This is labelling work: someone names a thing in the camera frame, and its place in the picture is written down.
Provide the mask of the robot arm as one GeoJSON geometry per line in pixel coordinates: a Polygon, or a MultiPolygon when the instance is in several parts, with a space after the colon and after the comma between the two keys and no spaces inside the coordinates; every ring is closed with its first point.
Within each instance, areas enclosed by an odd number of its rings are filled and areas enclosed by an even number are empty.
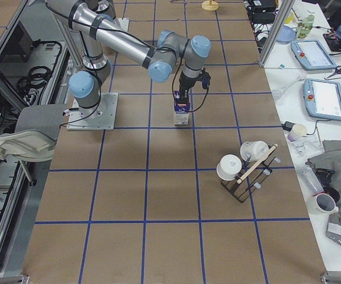
{"type": "Polygon", "coordinates": [[[88,40],[101,43],[142,65],[152,81],[166,82],[170,75],[179,76],[179,88],[172,90],[176,109],[189,114],[189,91],[197,82],[210,90],[211,76],[204,67],[211,42],[203,35],[187,38],[163,30],[152,46],[124,31],[109,17],[93,11],[86,1],[47,1],[47,8],[71,30],[88,40]]]}
{"type": "Polygon", "coordinates": [[[111,17],[113,20],[116,19],[116,13],[113,1],[107,0],[84,0],[88,8],[97,14],[105,14],[111,17]]]}

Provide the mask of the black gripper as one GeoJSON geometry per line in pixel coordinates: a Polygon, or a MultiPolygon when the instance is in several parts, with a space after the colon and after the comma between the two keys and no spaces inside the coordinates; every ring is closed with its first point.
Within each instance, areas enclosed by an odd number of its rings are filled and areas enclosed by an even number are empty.
{"type": "Polygon", "coordinates": [[[201,70],[183,69],[179,77],[179,103],[189,104],[189,90],[195,85],[201,70]]]}

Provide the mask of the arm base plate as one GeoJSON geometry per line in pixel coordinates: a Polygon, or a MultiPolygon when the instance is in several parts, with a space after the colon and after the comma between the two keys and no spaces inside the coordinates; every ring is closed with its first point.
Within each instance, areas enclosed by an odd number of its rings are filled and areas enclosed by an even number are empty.
{"type": "Polygon", "coordinates": [[[98,109],[90,117],[89,113],[85,114],[79,110],[72,111],[69,114],[68,124],[66,128],[69,131],[96,131],[96,130],[113,130],[115,124],[115,116],[117,112],[119,93],[102,93],[101,103],[98,109]]]}
{"type": "Polygon", "coordinates": [[[124,31],[128,31],[129,19],[128,18],[116,18],[114,22],[124,31]]]}

